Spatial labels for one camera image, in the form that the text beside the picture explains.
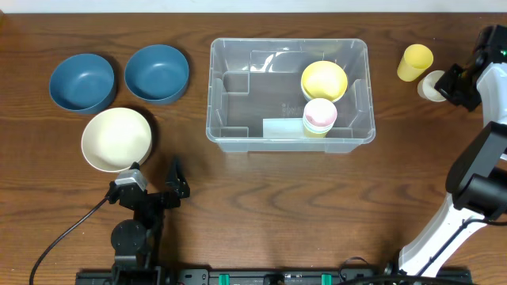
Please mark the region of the cream plastic cup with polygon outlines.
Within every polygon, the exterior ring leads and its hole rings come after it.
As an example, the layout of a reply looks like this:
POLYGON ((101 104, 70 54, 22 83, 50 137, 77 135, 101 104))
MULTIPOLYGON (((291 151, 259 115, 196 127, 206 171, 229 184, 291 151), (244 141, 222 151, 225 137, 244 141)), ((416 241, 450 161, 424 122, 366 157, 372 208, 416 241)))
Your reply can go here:
POLYGON ((446 98, 441 95, 439 91, 435 89, 435 84, 444 75, 442 70, 435 70, 427 74, 417 85, 417 93, 423 99, 442 102, 446 101, 446 98))

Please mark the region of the yellow plastic cup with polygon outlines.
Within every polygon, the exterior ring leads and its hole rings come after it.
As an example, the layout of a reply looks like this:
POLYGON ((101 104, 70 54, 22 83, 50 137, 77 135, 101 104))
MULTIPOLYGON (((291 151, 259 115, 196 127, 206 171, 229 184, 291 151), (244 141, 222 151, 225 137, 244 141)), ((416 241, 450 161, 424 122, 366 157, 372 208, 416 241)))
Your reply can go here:
POLYGON ((325 138, 326 135, 327 135, 326 131, 324 131, 324 132, 313 132, 313 131, 309 131, 307 129, 304 129, 303 133, 304 133, 304 135, 307 138, 325 138))
POLYGON ((403 53, 397 69, 398 77, 412 82, 433 64, 432 51, 423 44, 412 44, 403 53))

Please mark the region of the large cream bowl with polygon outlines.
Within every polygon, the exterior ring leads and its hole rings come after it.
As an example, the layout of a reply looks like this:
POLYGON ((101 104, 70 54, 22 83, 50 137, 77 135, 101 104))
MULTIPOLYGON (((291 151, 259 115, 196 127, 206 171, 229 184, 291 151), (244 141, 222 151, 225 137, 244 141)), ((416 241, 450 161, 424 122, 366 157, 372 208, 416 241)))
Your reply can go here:
POLYGON ((147 119, 131 108, 111 108, 97 114, 82 133, 85 160, 97 170, 118 173, 132 163, 143 164, 153 145, 147 119))

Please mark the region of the dark blue bowl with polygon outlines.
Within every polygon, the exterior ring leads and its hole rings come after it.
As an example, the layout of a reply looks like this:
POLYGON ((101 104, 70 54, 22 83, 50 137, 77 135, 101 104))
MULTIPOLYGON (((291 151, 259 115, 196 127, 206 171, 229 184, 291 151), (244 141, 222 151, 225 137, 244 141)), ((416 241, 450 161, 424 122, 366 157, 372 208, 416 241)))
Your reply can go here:
POLYGON ((153 105, 170 105, 185 94, 189 75, 189 62, 181 51, 155 44, 132 55, 124 69, 124 82, 136 97, 153 105))
POLYGON ((99 55, 73 55, 55 68, 48 90, 60 108, 95 114, 114 101, 116 75, 109 61, 99 55))

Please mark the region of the pink plastic cup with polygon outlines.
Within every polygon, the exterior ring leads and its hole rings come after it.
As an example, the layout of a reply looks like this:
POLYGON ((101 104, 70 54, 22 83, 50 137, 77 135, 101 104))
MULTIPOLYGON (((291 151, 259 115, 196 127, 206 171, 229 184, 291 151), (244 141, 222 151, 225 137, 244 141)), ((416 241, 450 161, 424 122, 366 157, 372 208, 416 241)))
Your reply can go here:
POLYGON ((333 102, 324 98, 316 98, 309 101, 303 110, 303 122, 310 127, 332 127, 336 119, 336 106, 333 102))

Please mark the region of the light blue plastic cup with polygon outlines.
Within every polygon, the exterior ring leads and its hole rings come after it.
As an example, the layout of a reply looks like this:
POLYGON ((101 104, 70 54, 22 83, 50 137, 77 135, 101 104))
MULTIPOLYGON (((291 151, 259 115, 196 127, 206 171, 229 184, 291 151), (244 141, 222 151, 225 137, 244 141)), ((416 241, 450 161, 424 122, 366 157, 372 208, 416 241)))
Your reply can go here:
POLYGON ((314 126, 314 125, 305 125, 304 127, 305 127, 306 131, 309 131, 309 132, 312 132, 315 134, 327 133, 332 128, 332 126, 318 127, 318 126, 314 126))

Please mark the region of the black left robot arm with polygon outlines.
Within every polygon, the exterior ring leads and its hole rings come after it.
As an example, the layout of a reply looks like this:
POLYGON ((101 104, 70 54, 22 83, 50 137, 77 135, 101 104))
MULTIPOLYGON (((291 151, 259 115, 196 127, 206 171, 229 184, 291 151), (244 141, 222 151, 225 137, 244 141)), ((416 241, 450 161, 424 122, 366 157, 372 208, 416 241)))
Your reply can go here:
POLYGON ((164 192, 149 193, 147 179, 139 163, 120 172, 109 185, 106 198, 110 204, 132 210, 131 219, 120 222, 113 229, 111 244, 115 250, 114 267, 117 270, 142 270, 152 267, 164 227, 165 211, 181 206, 181 200, 190 196, 190 188, 175 158, 165 179, 164 192))

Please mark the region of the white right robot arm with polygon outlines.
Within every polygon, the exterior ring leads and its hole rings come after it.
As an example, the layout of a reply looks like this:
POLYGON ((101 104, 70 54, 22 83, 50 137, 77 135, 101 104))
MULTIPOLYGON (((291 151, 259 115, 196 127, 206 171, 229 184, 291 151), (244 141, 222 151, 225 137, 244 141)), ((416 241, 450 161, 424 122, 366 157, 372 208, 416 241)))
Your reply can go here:
POLYGON ((452 65, 422 79, 417 91, 468 111, 482 107, 484 127, 448 173, 445 200, 422 232, 387 273, 436 277, 445 261, 477 230, 502 226, 506 213, 506 28, 491 25, 478 36, 466 66, 452 65))

